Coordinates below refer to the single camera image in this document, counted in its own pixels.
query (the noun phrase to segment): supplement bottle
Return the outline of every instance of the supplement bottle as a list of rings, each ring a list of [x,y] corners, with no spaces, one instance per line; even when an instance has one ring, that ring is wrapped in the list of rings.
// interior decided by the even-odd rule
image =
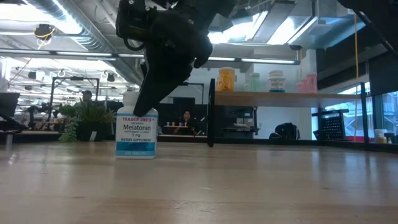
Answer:
[[[151,109],[143,117],[133,115],[138,92],[123,94],[123,105],[116,119],[116,158],[153,159],[156,155],[158,112]]]

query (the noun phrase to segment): ceiling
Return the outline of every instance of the ceiling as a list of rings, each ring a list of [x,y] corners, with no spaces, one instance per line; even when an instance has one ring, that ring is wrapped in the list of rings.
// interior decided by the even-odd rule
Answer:
[[[8,2],[13,3],[22,1],[34,2],[29,0],[8,0]],[[73,22],[84,22],[85,27],[87,27],[87,34],[95,35],[96,40],[106,45],[107,49],[112,52],[131,53],[124,45],[123,40],[116,36],[114,28],[119,0],[57,1],[60,5],[64,6],[72,17],[75,17]],[[353,17],[348,14],[347,9],[343,8],[335,0],[320,0],[319,6],[311,0],[276,1],[275,3],[275,0],[240,0],[233,14],[238,9],[247,8],[250,17],[254,19],[252,23],[240,26],[240,28],[245,27],[244,31],[238,30],[239,26],[231,27],[231,19],[218,16],[213,21],[212,32],[215,36],[222,37],[225,40],[224,42],[228,43],[221,41],[219,44],[215,44],[212,56],[295,60],[297,59],[296,51],[291,50],[286,43],[302,30],[304,26],[308,25],[315,16],[325,21],[328,31],[314,35],[312,32],[314,29],[317,31],[318,23],[311,23],[306,27],[305,32],[290,44],[301,45],[304,50],[327,48],[353,33]],[[42,23],[54,24],[54,18],[51,14],[44,14],[31,5],[1,4],[0,48],[38,49],[40,47],[41,50],[87,51],[87,46],[82,45],[82,37],[79,34],[76,35],[76,33],[70,35],[71,33],[66,32],[70,30],[70,27],[59,23],[59,21],[56,22],[57,31],[51,38],[51,43],[40,46],[41,42],[33,35],[33,30],[38,24]],[[226,39],[225,35],[227,34],[231,38]],[[49,89],[46,86],[33,86],[32,91],[28,91],[20,84],[48,85],[51,82],[51,77],[57,76],[61,71],[66,73],[66,77],[82,75],[90,78],[99,78],[101,86],[113,86],[114,88],[112,89],[106,88],[100,91],[100,95],[104,97],[119,96],[122,92],[126,91],[126,86],[129,83],[130,86],[134,86],[134,84],[140,84],[142,80],[142,73],[139,69],[140,59],[130,58],[123,59],[123,61],[110,62],[98,61],[95,58],[91,58],[91,60],[71,61],[33,58],[23,72],[16,69],[18,67],[22,68],[29,61],[29,58],[14,57],[8,59],[8,61],[10,61],[8,66],[12,68],[11,78],[19,74],[13,80],[13,84],[15,85],[11,85],[11,91],[21,93],[49,93]],[[245,72],[248,68],[247,64],[234,62],[208,62],[204,67],[220,68],[225,66],[238,68],[241,72]],[[43,79],[29,79],[27,75],[33,70],[38,71],[40,74],[43,73]],[[115,74],[114,82],[106,81],[105,74],[109,73]],[[73,81],[65,82],[70,86],[92,85],[89,82],[84,82],[83,84]],[[66,87],[62,87],[59,90],[59,94],[70,95],[70,91]],[[26,96],[26,98],[35,98],[36,101],[38,100],[38,97],[33,95]]]

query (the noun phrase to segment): orange container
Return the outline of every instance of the orange container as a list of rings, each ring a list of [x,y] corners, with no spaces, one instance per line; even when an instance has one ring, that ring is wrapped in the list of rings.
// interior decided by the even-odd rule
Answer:
[[[221,68],[218,71],[218,91],[234,91],[235,69]]]

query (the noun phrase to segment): wooden table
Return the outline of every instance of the wooden table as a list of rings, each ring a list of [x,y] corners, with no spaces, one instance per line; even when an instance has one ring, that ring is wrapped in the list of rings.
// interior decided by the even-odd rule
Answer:
[[[398,157],[317,147],[114,142],[0,150],[0,223],[383,223],[398,220]]]

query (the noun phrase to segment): potted plant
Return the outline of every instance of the potted plant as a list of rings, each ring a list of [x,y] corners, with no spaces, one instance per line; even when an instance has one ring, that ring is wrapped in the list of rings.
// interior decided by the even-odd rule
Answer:
[[[75,116],[66,125],[60,141],[101,141],[110,132],[115,122],[115,113],[94,102],[77,103],[73,109]]]

